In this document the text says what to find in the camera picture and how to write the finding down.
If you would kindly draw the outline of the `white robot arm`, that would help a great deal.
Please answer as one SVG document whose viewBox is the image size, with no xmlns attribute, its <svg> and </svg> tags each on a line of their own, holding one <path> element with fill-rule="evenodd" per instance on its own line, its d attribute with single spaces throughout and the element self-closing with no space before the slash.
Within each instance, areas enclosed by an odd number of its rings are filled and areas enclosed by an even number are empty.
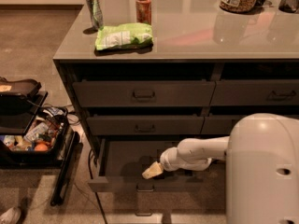
<svg viewBox="0 0 299 224">
<path fill-rule="evenodd" d="M 226 162 L 227 224 L 299 224 L 299 120 L 258 113 L 228 136 L 186 138 L 165 150 L 142 176 L 204 171 Z"/>
</svg>

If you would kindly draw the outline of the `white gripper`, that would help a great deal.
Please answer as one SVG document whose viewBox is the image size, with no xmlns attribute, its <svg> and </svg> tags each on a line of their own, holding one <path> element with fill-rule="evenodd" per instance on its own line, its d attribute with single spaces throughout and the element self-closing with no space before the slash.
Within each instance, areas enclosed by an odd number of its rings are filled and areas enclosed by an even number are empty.
<svg viewBox="0 0 299 224">
<path fill-rule="evenodd" d="M 176 171 L 179 168 L 178 150 L 175 147 L 170 147 L 165 150 L 160 156 L 160 162 L 154 162 L 148 169 L 146 169 L 142 176 L 145 179 L 151 179 L 155 176 L 161 175 L 164 169 L 168 172 Z"/>
</svg>

